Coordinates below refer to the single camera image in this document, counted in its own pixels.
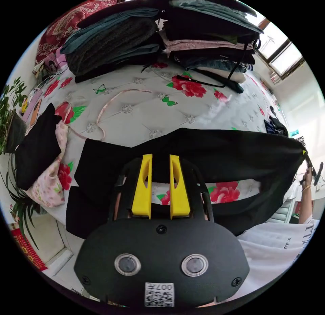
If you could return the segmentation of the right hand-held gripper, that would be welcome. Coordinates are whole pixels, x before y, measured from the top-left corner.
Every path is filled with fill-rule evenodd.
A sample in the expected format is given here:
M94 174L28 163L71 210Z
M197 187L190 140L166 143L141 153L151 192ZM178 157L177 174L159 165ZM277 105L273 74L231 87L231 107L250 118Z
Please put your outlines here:
M304 157L305 157L305 160L306 160L306 163L307 163L307 167L308 168L311 168L311 174L312 174L312 177L313 178L316 178L316 171L315 171L315 169L314 169L314 166L313 166L313 164L312 164L312 162L311 162L311 159L309 158L309 155L307 154L307 152L305 151L305 150L303 150L302 151L302 153L303 153L303 155L304 155Z

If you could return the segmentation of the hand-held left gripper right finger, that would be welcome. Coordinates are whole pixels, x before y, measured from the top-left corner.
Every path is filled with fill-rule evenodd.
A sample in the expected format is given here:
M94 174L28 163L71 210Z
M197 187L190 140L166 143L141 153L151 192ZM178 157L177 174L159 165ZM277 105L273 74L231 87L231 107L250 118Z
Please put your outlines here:
M190 204L179 156L170 155L170 219L188 217Z

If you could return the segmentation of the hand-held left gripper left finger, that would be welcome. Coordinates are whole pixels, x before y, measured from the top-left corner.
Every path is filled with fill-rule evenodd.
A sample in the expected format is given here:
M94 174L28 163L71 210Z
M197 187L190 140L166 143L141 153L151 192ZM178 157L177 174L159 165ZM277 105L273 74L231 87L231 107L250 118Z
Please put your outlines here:
M151 219L152 161L152 154L142 156L131 208L134 216L148 219Z

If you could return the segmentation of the person's right hand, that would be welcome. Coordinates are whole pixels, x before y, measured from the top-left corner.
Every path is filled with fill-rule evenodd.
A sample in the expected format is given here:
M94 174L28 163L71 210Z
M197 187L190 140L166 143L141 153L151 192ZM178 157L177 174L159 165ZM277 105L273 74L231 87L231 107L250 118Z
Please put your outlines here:
M309 167L306 170L302 180L300 181L302 192L311 188L311 182L312 182L312 167Z

